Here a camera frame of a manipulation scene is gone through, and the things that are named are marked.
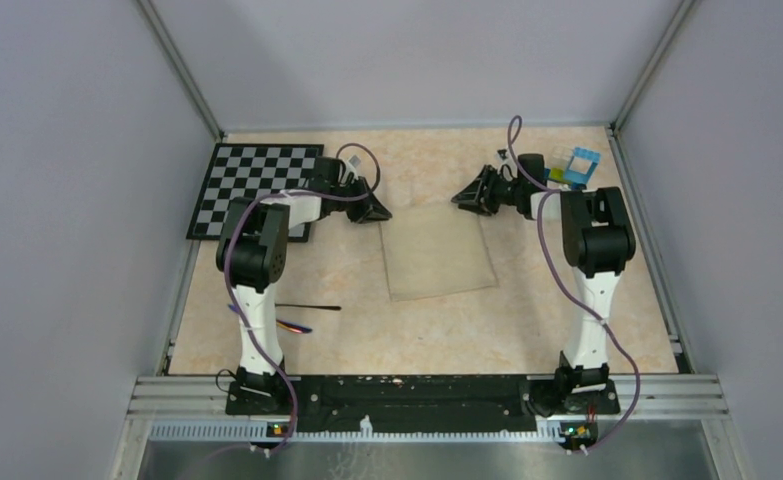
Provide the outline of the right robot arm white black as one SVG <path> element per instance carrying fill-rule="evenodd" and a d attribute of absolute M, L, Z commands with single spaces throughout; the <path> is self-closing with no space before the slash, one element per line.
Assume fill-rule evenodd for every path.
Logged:
<path fill-rule="evenodd" d="M 561 409 L 579 412 L 609 386 L 611 308 L 637 242 L 619 188 L 588 191 L 570 181 L 567 172 L 558 180 L 550 173 L 541 154 L 506 157 L 499 167 L 484 166 L 451 201 L 480 216 L 493 216 L 508 206 L 537 224 L 548 217 L 558 219 L 564 259 L 577 284 L 568 299 L 579 316 L 546 389 Z"/>

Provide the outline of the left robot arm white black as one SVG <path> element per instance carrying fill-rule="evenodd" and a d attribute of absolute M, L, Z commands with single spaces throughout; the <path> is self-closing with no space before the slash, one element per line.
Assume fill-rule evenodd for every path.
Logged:
<path fill-rule="evenodd" d="M 305 185 L 229 204 L 216 266 L 239 321 L 241 355 L 231 395 L 264 413 L 286 404 L 288 383 L 277 334 L 275 294 L 287 260 L 291 229 L 343 212 L 355 224 L 388 221 L 377 199 L 382 176 L 369 181 L 354 160 L 320 157 Z"/>

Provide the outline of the beige cloth napkin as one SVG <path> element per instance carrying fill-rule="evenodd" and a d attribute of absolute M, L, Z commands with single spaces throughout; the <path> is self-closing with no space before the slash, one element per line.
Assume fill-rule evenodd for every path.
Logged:
<path fill-rule="evenodd" d="M 498 280 L 479 218 L 450 204 L 400 210 L 380 226 L 390 299 L 442 297 Z"/>

